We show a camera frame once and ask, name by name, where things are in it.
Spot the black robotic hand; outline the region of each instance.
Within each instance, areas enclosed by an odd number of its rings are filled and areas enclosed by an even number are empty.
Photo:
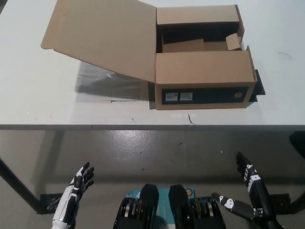
[[[255,167],[240,152],[236,155],[237,170],[241,173],[252,206],[239,200],[233,200],[213,193],[212,196],[219,201],[228,211],[248,220],[253,220],[258,226],[264,229],[282,229],[276,221],[276,214],[271,203],[268,190],[260,178]]]

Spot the box flap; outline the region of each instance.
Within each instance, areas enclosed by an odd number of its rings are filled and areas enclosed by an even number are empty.
[[[242,16],[240,15],[238,5],[235,5],[235,7],[236,7],[236,11],[237,11],[238,18],[239,18],[239,29],[238,29],[237,34],[239,37],[241,37],[241,40],[242,40],[244,37],[244,22],[243,22]]]
[[[41,43],[43,49],[52,49],[56,43],[58,33],[65,20],[65,12],[68,0],[59,0],[51,16],[47,31]]]
[[[156,8],[138,0],[58,0],[41,46],[155,82]]]
[[[167,7],[157,9],[157,24],[239,22],[235,5]]]
[[[233,50],[241,50],[241,45],[240,45],[240,39],[237,36],[237,33],[231,34],[230,36],[227,36],[226,38],[226,42],[227,42],[227,49],[229,51],[233,51]]]
[[[254,82],[248,51],[158,53],[156,82],[238,83]]]

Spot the table top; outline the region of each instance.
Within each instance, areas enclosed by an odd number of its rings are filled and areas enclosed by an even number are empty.
[[[214,0],[146,0],[157,7]],[[238,4],[266,95],[246,109],[150,109],[147,83],[40,47],[56,0],[10,0],[0,15],[0,129],[305,129],[305,2]]]

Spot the gray floor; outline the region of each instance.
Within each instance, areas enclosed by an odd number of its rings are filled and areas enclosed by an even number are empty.
[[[111,229],[124,195],[145,182],[160,187],[182,183],[196,195],[217,191],[249,202],[235,165],[242,151],[263,175],[270,193],[305,190],[305,161],[288,132],[213,131],[0,131],[0,157],[39,196],[62,192],[78,168],[90,161],[95,184],[83,196],[77,229]],[[52,215],[35,214],[0,179],[0,228],[51,228]],[[251,228],[221,208],[228,229]],[[285,228],[302,229],[305,212],[279,216]]]

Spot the cardboard box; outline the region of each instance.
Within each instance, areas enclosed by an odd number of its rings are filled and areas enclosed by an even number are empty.
[[[58,0],[42,48],[156,83],[157,109],[242,108],[256,84],[237,5]]]

